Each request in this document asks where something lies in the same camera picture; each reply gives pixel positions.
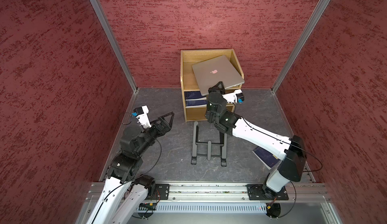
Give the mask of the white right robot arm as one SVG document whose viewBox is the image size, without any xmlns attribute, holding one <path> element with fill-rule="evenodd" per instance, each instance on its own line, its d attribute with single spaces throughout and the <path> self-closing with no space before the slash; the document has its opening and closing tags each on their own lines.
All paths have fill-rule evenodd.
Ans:
<svg viewBox="0 0 387 224">
<path fill-rule="evenodd" d="M 208 89 L 205 117 L 214 124 L 219 132 L 237 138 L 266 150 L 277 159 L 279 164 L 267 176 L 262 192 L 267 199 L 274 199 L 289 182 L 299 182 L 307 160 L 303 140 L 294 135 L 289 138 L 265 130 L 250 123 L 242 116 L 227 109 L 227 104 L 244 101 L 241 90 L 225 93 L 223 82 Z"/>
</svg>

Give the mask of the silver laptop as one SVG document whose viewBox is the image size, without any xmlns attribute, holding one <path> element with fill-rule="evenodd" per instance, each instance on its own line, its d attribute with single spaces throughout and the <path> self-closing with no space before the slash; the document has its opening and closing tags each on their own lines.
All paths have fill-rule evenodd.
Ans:
<svg viewBox="0 0 387 224">
<path fill-rule="evenodd" d="M 225 89 L 244 84 L 243 77 L 225 55 L 196 63 L 192 69 L 202 96 L 207 96 L 209 88 L 220 81 Z"/>
</svg>

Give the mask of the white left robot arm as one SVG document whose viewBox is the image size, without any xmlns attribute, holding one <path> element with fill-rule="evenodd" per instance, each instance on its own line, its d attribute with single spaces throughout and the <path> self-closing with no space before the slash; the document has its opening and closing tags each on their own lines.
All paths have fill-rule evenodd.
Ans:
<svg viewBox="0 0 387 224">
<path fill-rule="evenodd" d="M 172 129 L 173 119 L 174 112 L 169 112 L 150 121 L 146 106 L 130 114 L 119 140 L 121 150 L 108 167 L 104 188 L 87 223 L 126 224 L 144 200 L 155 196 L 154 178 L 137 173 L 143 154 Z"/>
</svg>

